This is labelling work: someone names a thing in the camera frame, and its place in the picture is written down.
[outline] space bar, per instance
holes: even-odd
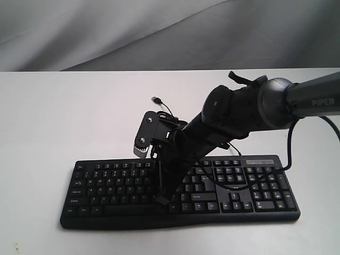
[[[161,205],[129,205],[106,206],[104,215],[155,215],[166,214],[166,208]]]

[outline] robotic arm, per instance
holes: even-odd
[[[216,147],[253,131],[287,129],[297,118],[340,115],[340,72],[302,83],[265,75],[249,81],[233,72],[229,77],[246,87],[218,86],[190,123],[164,112],[145,113],[134,153],[145,158],[151,145],[151,156],[157,155],[160,203],[168,203],[188,170]]]

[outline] gray fabric backdrop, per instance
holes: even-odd
[[[340,66],[339,0],[0,0],[0,71]]]

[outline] white tabletop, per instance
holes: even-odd
[[[339,69],[237,70],[254,79],[310,80]],[[148,231],[69,231],[59,219],[75,161],[135,158],[150,100],[191,120],[228,71],[0,73],[0,254],[337,254],[340,145],[326,122],[301,120],[287,172],[301,210],[295,223],[224,224]],[[332,117],[340,125],[339,117]],[[287,131],[235,141],[244,155],[278,154]],[[234,155],[215,150],[211,155]]]

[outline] shift key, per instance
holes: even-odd
[[[192,201],[211,201],[216,200],[215,193],[193,193],[191,194]]]

